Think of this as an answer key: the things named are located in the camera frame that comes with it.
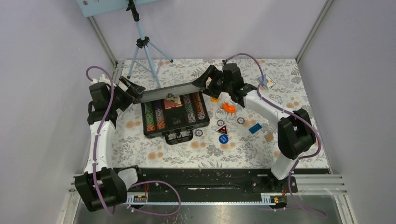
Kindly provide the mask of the orange big blind button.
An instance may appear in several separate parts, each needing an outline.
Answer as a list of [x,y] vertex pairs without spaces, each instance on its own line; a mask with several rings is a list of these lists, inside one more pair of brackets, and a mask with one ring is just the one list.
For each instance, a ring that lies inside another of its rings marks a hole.
[[219,100],[220,100],[219,98],[211,97],[211,101],[212,101],[212,102],[219,102]]

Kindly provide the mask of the black poker chip case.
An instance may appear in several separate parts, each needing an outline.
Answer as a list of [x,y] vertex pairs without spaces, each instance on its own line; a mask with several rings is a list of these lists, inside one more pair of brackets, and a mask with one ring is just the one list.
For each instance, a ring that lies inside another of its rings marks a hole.
[[[203,109],[205,112],[206,118],[203,120],[199,120],[197,118],[197,111],[193,100],[193,93],[196,92],[198,92],[200,95]],[[182,98],[182,96],[186,94],[188,94],[191,98],[194,114],[196,117],[196,122],[194,123],[189,123],[187,119],[186,108]],[[177,97],[177,96],[181,97],[183,105],[178,108],[165,110],[163,100],[165,98]],[[155,112],[156,101],[160,101],[162,104],[162,110],[165,121],[165,128],[160,130],[157,128],[157,123],[156,123],[156,112]],[[147,131],[146,118],[145,118],[145,103],[147,102],[152,104],[154,123],[156,127],[156,130],[151,132]],[[144,91],[141,95],[141,98],[138,99],[135,102],[135,104],[141,105],[141,110],[143,115],[142,118],[143,133],[145,137],[149,139],[156,137],[164,137],[166,143],[169,145],[174,145],[192,140],[194,136],[193,130],[206,127],[210,124],[210,117],[203,98],[203,91],[200,90],[200,88],[192,85],[192,83],[179,84],[170,87]]]

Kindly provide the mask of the black triangular all-in button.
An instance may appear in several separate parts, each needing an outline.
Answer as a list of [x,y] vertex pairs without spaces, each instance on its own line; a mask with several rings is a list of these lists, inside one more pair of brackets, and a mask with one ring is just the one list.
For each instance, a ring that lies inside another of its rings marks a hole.
[[222,134],[222,135],[226,135],[228,136],[228,128],[226,125],[222,125],[221,127],[219,127],[216,132]]

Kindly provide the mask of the blue small blind button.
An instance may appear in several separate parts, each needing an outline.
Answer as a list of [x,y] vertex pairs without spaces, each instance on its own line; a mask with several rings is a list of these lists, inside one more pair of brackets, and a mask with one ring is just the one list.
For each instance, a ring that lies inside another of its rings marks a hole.
[[225,134],[219,136],[219,142],[221,144],[226,144],[229,142],[229,137]]

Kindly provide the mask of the blue playing card deck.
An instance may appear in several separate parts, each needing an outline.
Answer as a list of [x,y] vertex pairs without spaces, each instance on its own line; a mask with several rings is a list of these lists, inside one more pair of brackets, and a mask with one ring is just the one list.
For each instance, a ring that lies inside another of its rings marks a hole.
[[263,77],[265,78],[265,81],[263,81],[262,76],[257,78],[257,81],[262,86],[262,88],[268,90],[276,85],[276,82],[271,77],[267,76],[266,74],[264,74]]

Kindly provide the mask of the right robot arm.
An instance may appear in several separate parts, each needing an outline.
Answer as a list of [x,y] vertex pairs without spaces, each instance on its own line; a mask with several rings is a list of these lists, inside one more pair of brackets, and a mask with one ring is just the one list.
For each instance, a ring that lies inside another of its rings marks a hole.
[[284,189],[285,178],[292,174],[300,155],[308,151],[318,138],[307,111],[286,110],[265,99],[257,87],[244,82],[239,67],[234,63],[224,65],[222,70],[210,65],[192,84],[210,97],[217,98],[222,92],[228,93],[233,102],[277,125],[280,155],[271,168],[268,186],[274,192]]

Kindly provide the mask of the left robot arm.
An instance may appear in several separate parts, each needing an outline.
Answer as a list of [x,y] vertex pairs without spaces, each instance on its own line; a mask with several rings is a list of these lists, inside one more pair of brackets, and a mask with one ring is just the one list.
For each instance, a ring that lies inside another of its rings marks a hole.
[[114,170],[112,142],[115,136],[118,110],[126,110],[141,99],[145,88],[125,77],[113,84],[101,76],[89,86],[91,102],[88,104],[87,122],[90,126],[91,143],[89,158],[82,175],[75,177],[74,185],[89,212],[109,210],[127,201],[128,187],[138,192],[145,180],[138,175],[138,167]]

